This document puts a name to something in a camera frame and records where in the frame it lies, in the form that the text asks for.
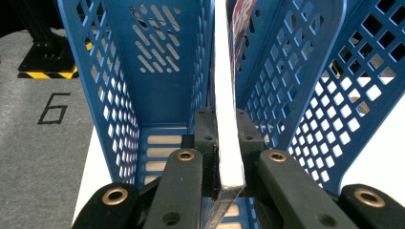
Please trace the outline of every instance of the black bracket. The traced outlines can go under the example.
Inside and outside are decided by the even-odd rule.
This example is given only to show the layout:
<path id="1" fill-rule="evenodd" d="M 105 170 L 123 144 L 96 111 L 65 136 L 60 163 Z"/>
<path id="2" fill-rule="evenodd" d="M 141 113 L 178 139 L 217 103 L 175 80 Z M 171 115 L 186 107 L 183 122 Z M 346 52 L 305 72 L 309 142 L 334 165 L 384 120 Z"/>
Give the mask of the black bracket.
<path id="1" fill-rule="evenodd" d="M 338 198 L 331 196 L 291 155 L 266 150 L 248 114 L 238 110 L 237 121 L 246 180 L 241 197 L 255 198 L 262 228 L 405 228 L 405 208 L 388 195 L 356 184 L 346 186 Z M 181 149 L 170 155 L 162 177 L 139 192 L 119 183 L 101 188 L 73 228 L 200 228 L 202 197 L 216 197 L 215 122 L 212 108 L 197 111 L 195 135 L 182 137 Z M 106 206 L 103 195 L 119 187 L 128 189 L 132 198 Z M 122 196 L 110 197 L 116 201 Z M 116 211 L 122 211 L 122 217 Z"/>

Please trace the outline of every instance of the white surface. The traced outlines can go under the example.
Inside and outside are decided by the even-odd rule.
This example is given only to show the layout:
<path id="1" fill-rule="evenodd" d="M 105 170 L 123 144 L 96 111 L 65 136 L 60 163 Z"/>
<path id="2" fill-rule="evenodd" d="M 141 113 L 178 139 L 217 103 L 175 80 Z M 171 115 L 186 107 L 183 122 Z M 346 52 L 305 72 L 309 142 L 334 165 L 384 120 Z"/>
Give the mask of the white surface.
<path id="1" fill-rule="evenodd" d="M 108 171 L 107 163 L 102 153 L 96 128 L 93 128 L 89 152 L 87 153 L 86 164 L 84 165 L 83 178 L 81 179 L 80 189 L 78 191 L 73 222 L 75 222 L 80 210 L 92 195 L 99 188 L 111 182 L 110 172 Z"/>
<path id="2" fill-rule="evenodd" d="M 343 176 L 341 187 L 362 183 L 405 206 L 405 96 Z"/>

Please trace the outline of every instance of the gray floor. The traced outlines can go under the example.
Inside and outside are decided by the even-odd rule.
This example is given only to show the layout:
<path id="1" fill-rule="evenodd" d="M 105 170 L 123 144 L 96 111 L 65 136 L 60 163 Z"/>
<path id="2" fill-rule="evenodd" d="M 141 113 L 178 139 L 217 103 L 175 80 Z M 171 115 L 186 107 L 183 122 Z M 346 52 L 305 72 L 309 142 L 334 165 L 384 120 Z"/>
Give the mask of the gray floor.
<path id="1" fill-rule="evenodd" d="M 19 79 L 26 31 L 0 38 L 0 228 L 70 228 L 93 120 L 79 79 Z M 38 125 L 48 100 L 61 124 Z M 58 119 L 59 109 L 44 121 Z"/>

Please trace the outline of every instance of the diamond-shaped hole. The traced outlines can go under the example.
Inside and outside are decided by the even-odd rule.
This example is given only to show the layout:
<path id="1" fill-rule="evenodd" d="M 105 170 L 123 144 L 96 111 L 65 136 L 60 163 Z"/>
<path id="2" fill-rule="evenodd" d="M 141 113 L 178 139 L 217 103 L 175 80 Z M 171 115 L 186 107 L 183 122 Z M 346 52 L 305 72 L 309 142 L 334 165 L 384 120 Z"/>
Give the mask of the diamond-shaped hole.
<path id="1" fill-rule="evenodd" d="M 336 131 L 339 131 L 340 129 L 342 129 L 343 127 L 343 123 L 340 120 L 340 118 L 337 118 L 334 122 L 333 122 L 333 127 Z"/>
<path id="2" fill-rule="evenodd" d="M 310 28 L 313 34 L 318 33 L 319 29 L 321 29 L 323 24 L 324 24 L 324 17 L 322 17 L 321 15 L 315 16 L 315 19 L 313 20 L 312 24 L 310 24 Z"/>
<path id="3" fill-rule="evenodd" d="M 99 87 L 99 88 L 98 88 L 98 97 L 100 98 L 100 101 L 101 101 L 101 102 L 104 101 L 104 96 L 105 96 L 104 90 L 103 90 L 101 87 Z"/>
<path id="4" fill-rule="evenodd" d="M 334 98 L 333 98 L 334 102 L 336 103 L 336 105 L 340 105 L 344 98 L 343 95 L 341 93 L 338 93 Z"/>
<path id="5" fill-rule="evenodd" d="M 378 43 L 385 49 L 385 48 L 387 48 L 394 40 L 395 40 L 395 36 L 394 36 L 390 31 L 387 31 L 387 32 L 385 32 L 385 34 L 378 40 Z"/>
<path id="6" fill-rule="evenodd" d="M 357 60 L 354 60 L 351 65 L 349 66 L 349 69 L 353 74 L 357 73 L 357 71 L 361 68 L 360 63 Z"/>
<path id="7" fill-rule="evenodd" d="M 381 91 L 376 85 L 367 90 L 367 96 L 371 101 L 375 101 L 381 95 Z"/>
<path id="8" fill-rule="evenodd" d="M 366 43 L 360 50 L 360 54 L 366 58 L 373 51 L 373 47 Z"/>
<path id="9" fill-rule="evenodd" d="M 357 89 L 354 89 L 349 93 L 349 98 L 351 99 L 352 102 L 357 101 L 360 97 L 361 95 Z"/>
<path id="10" fill-rule="evenodd" d="M 393 6 L 395 3 L 395 0 L 382 0 L 378 3 L 377 7 L 384 13 L 387 13 L 387 11 Z"/>
<path id="11" fill-rule="evenodd" d="M 385 70 L 378 75 L 378 78 L 385 85 L 389 84 L 395 77 L 396 73 L 390 67 L 385 68 Z"/>
<path id="12" fill-rule="evenodd" d="M 340 113 L 342 114 L 343 117 L 347 117 L 352 113 L 351 108 L 348 105 L 345 105 L 341 110 Z"/>
<path id="13" fill-rule="evenodd" d="M 384 60 L 378 53 L 373 56 L 373 58 L 369 62 L 370 67 L 372 67 L 374 71 L 377 70 L 382 64 L 384 64 Z"/>
<path id="14" fill-rule="evenodd" d="M 343 90 L 346 91 L 346 90 L 349 88 L 349 86 L 352 85 L 352 81 L 351 81 L 348 77 L 346 77 L 346 78 L 342 81 L 342 83 L 340 83 L 340 85 L 342 86 Z"/>
<path id="15" fill-rule="evenodd" d="M 351 141 L 351 137 L 347 132 L 344 132 L 342 135 L 340 135 L 340 140 L 344 145 L 346 145 Z"/>
<path id="16" fill-rule="evenodd" d="M 352 43 L 352 45 L 356 47 L 362 39 L 363 36 L 360 34 L 360 32 L 356 31 L 354 35 L 351 37 L 350 42 Z"/>
<path id="17" fill-rule="evenodd" d="M 349 59 L 352 58 L 352 53 L 348 50 L 348 48 L 343 47 L 342 51 L 339 53 L 340 57 L 344 62 L 348 62 Z"/>
<path id="18" fill-rule="evenodd" d="M 405 55 L 405 46 L 402 43 L 400 43 L 398 46 L 395 47 L 395 49 L 390 53 L 390 55 L 396 62 L 398 62 Z"/>
<path id="19" fill-rule="evenodd" d="M 339 145 L 335 145 L 332 149 L 333 149 L 334 156 L 340 157 L 341 155 L 343 155 L 343 151 Z"/>
<path id="20" fill-rule="evenodd" d="M 378 21 L 372 14 L 370 14 L 367 19 L 363 22 L 363 27 L 372 36 L 375 36 L 382 28 L 381 22 Z"/>
<path id="21" fill-rule="evenodd" d="M 363 88 L 366 86 L 372 79 L 367 74 L 367 72 L 363 72 L 359 78 L 357 78 L 358 84 Z"/>
<path id="22" fill-rule="evenodd" d="M 391 20 L 393 20 L 394 23 L 399 25 L 404 20 L 404 18 L 405 18 L 405 7 L 400 6 L 391 17 Z"/>
<path id="23" fill-rule="evenodd" d="M 333 60 L 330 63 L 330 69 L 336 75 L 336 77 L 340 77 L 343 74 L 343 68 L 339 65 L 336 60 Z"/>
<path id="24" fill-rule="evenodd" d="M 352 132 L 355 132 L 358 130 L 358 128 L 360 128 L 360 124 L 358 123 L 357 119 L 353 118 L 349 121 L 349 127 L 351 128 Z"/>

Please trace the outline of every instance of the blue plastic basket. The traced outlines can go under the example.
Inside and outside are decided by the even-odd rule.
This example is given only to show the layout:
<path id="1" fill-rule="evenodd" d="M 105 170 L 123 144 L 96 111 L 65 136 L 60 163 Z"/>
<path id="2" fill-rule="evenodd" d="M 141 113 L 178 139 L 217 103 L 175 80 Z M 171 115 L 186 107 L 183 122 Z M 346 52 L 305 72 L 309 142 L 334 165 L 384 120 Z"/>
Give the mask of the blue plastic basket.
<path id="1" fill-rule="evenodd" d="M 137 182 L 143 130 L 186 128 L 205 106 L 211 5 L 59 1 L 112 180 Z"/>
<path id="2" fill-rule="evenodd" d="M 304 6 L 306 1 L 293 2 Z M 347 169 L 405 92 L 404 6 L 405 1 L 349 1 L 327 62 L 322 62 L 323 54 L 304 59 L 297 48 L 286 52 L 286 40 L 297 45 L 301 35 L 286 32 L 289 22 L 270 30 L 280 30 L 282 37 L 274 45 L 244 47 L 245 56 L 240 56 L 238 106 L 250 113 L 268 147 L 290 152 L 320 186 L 335 194 Z M 247 38 L 263 44 L 261 33 L 248 32 Z M 310 42 L 315 49 L 328 46 L 320 38 Z M 292 68 L 295 53 L 300 59 Z"/>
<path id="3" fill-rule="evenodd" d="M 335 193 L 404 94 L 404 5 L 258 0 L 250 18 L 237 107 L 269 148 L 290 152 Z M 206 106 L 213 2 L 59 0 L 59 7 L 112 179 L 140 187 L 161 175 Z M 223 222 L 258 228 L 252 199 L 235 204 L 240 215 Z"/>
<path id="4" fill-rule="evenodd" d="M 336 194 L 405 92 L 405 1 L 362 1 L 349 16 L 288 148 Z"/>

